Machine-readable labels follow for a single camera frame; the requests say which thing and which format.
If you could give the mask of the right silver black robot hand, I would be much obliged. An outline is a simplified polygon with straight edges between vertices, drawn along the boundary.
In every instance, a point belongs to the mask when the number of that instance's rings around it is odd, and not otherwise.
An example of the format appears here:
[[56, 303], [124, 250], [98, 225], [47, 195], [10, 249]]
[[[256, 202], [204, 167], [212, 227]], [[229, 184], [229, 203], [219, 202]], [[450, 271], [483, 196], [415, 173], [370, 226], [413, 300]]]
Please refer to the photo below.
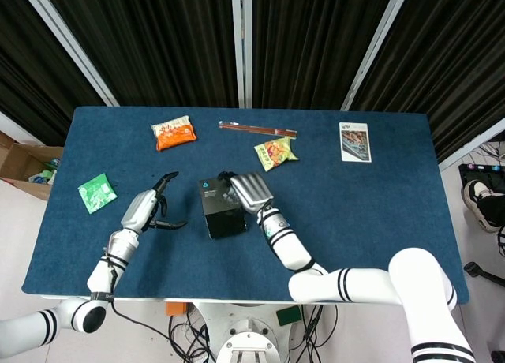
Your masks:
[[262, 176], [257, 172], [235, 174], [223, 171], [218, 179], [224, 180], [234, 189], [242, 207], [250, 214], [256, 214], [261, 208], [274, 199]]

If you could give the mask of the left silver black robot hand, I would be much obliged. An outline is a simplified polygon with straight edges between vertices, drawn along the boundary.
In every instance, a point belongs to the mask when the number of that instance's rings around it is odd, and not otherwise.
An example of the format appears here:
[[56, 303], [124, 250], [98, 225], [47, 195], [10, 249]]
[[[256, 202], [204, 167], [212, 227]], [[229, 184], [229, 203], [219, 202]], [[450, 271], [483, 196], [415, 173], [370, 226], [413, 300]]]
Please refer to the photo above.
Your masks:
[[158, 210], [162, 217], [166, 216], [168, 204], [164, 191], [178, 174], [178, 171], [164, 174], [151, 189], [137, 194], [122, 217], [122, 228], [142, 234], [147, 229], [178, 230], [186, 226], [187, 221], [169, 223], [155, 218]]

